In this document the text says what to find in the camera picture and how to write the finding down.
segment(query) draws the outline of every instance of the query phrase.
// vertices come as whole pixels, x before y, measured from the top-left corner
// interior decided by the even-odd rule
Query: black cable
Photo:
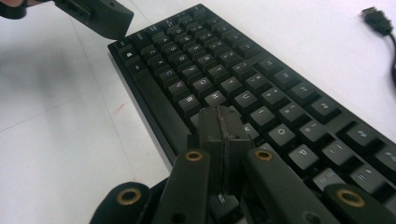
[[[396,37],[392,32],[393,27],[391,26],[390,21],[385,17],[384,13],[382,11],[376,10],[375,7],[366,8],[361,12],[361,14],[364,18],[364,21],[369,24],[376,32],[383,36],[390,36],[395,54],[390,73],[392,74],[393,82],[396,85]]]

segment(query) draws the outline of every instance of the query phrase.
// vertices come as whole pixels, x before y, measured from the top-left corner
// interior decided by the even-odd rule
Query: white table
[[[203,3],[396,142],[393,48],[362,22],[383,1],[121,0],[128,34]],[[118,184],[169,175],[104,39],[48,2],[0,18],[0,223],[88,223]]]

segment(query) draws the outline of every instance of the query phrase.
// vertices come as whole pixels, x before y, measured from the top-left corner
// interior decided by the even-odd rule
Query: keyboard
[[[171,163],[199,111],[228,106],[317,195],[348,183],[396,216],[396,145],[205,6],[108,48]]]

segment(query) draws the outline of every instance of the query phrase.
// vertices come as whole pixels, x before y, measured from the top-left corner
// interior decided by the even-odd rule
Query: brass grommet
[[[188,161],[199,161],[204,157],[201,152],[199,151],[191,151],[186,154],[186,159]]]
[[[273,158],[273,155],[270,152],[264,150],[257,150],[254,155],[257,159],[262,161],[270,161]]]
[[[363,207],[366,205],[366,202],[359,194],[349,189],[339,189],[337,190],[336,194],[339,200],[352,207]]]
[[[126,197],[127,193],[132,193],[132,197]],[[139,201],[139,199],[142,197],[142,193],[140,192],[140,189],[137,188],[129,188],[129,189],[124,189],[117,195],[117,202],[122,205],[131,205]]]

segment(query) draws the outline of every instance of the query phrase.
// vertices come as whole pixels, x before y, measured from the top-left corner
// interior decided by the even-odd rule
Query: spacebar
[[[187,136],[191,134],[191,132],[151,74],[147,72],[146,74],[139,75],[139,78],[135,80],[135,84],[151,111],[151,114],[160,126],[169,145],[177,155],[180,151],[186,149]]]

